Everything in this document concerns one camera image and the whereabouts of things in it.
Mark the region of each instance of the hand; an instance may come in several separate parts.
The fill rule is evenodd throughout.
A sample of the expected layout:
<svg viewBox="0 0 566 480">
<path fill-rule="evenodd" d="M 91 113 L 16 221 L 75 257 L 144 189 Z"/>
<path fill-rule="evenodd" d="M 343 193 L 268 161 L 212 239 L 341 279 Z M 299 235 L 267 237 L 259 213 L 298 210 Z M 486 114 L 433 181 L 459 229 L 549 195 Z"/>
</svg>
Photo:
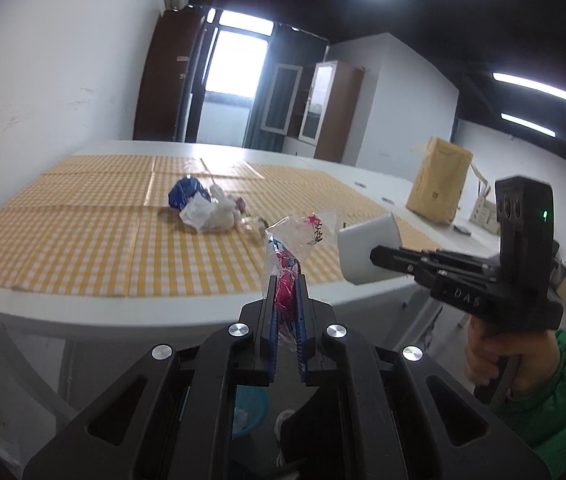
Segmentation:
<svg viewBox="0 0 566 480">
<path fill-rule="evenodd" d="M 546 384 L 560 364 L 560 351 L 554 332 L 521 332 L 486 338 L 487 326 L 472 316 L 465 346 L 465 375 L 474 384 L 487 386 L 498 377 L 499 356 L 520 355 L 518 372 L 511 388 L 529 396 Z"/>
</svg>

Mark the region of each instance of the metal screw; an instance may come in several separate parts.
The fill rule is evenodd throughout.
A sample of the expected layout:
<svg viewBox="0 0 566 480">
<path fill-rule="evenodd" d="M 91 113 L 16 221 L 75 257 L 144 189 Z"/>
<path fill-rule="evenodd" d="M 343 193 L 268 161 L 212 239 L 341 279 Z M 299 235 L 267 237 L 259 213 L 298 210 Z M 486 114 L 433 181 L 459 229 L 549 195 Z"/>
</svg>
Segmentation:
<svg viewBox="0 0 566 480">
<path fill-rule="evenodd" d="M 417 346 L 406 346 L 402 354 L 407 361 L 420 361 L 423 358 L 423 351 Z"/>
<path fill-rule="evenodd" d="M 157 361 L 167 359 L 172 355 L 172 347 L 168 345 L 158 345 L 152 349 L 152 357 Z"/>
<path fill-rule="evenodd" d="M 245 323 L 234 323 L 230 325 L 229 332 L 230 335 L 234 337 L 240 337 L 249 333 L 250 327 L 247 326 Z"/>
<path fill-rule="evenodd" d="M 327 334 L 330 337 L 345 337 L 345 335 L 348 333 L 348 330 L 342 326 L 342 325 L 329 325 L 327 327 Z"/>
</svg>

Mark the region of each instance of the yellow checkered tablecloth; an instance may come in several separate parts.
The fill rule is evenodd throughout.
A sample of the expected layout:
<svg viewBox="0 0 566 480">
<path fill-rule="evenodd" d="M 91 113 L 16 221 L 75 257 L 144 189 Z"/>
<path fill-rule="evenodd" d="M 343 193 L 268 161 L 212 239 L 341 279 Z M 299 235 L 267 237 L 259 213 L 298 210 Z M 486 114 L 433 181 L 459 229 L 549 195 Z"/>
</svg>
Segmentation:
<svg viewBox="0 0 566 480">
<path fill-rule="evenodd" d="M 81 155 L 42 174 L 0 210 L 0 287 L 79 296 L 195 296 L 260 290 L 264 245 L 240 230 L 198 234 L 169 208 L 186 174 L 240 195 L 269 224 L 325 209 L 358 224 L 386 214 L 321 171 L 197 158 Z M 435 242 L 397 218 L 408 248 Z M 309 284 L 343 280 L 318 244 Z"/>
</svg>

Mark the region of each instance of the fluorescent tube light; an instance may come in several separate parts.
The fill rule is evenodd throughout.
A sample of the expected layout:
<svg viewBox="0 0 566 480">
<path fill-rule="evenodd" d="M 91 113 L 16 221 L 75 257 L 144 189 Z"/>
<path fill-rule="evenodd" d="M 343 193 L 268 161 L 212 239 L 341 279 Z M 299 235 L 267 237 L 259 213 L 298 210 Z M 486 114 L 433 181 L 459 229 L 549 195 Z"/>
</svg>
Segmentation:
<svg viewBox="0 0 566 480">
<path fill-rule="evenodd" d="M 512 121 L 513 123 L 521 124 L 522 126 L 527 126 L 528 128 L 536 130 L 537 132 L 541 132 L 542 134 L 549 135 L 550 137 L 556 137 L 556 134 L 553 131 L 547 128 L 543 128 L 538 124 L 534 124 L 531 123 L 530 121 L 525 121 L 524 119 L 519 119 L 518 117 L 514 117 L 507 114 L 501 114 L 500 116 L 506 121 Z"/>
<path fill-rule="evenodd" d="M 498 73 L 494 73 L 494 79 L 496 81 L 512 83 L 513 85 L 520 85 L 520 86 L 525 86 L 527 88 L 533 88 L 534 90 L 545 92 L 546 94 L 551 94 L 566 100 L 565 90 L 559 90 L 558 88 L 554 88 L 553 86 L 544 85 L 543 83 L 538 83 L 536 81 L 532 81 L 531 79 L 523 79 L 522 77 L 515 77 L 513 75 L 498 74 Z"/>
</svg>

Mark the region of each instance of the crumpled trash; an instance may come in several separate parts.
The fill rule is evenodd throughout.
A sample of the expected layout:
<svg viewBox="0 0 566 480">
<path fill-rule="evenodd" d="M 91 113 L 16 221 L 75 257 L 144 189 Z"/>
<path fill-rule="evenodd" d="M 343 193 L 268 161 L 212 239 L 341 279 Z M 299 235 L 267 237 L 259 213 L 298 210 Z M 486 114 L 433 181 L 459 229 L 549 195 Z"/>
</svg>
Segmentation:
<svg viewBox="0 0 566 480">
<path fill-rule="evenodd" d="M 179 215 L 181 220 L 198 232 L 233 229 L 240 222 L 238 199 L 226 196 L 217 184 L 213 184 L 209 192 L 212 202 L 208 202 L 200 192 L 196 193 L 181 210 Z"/>
<path fill-rule="evenodd" d="M 197 193 L 200 193 L 201 198 L 210 202 L 209 193 L 200 180 L 189 175 L 183 177 L 168 194 L 170 207 L 182 211 Z"/>
</svg>

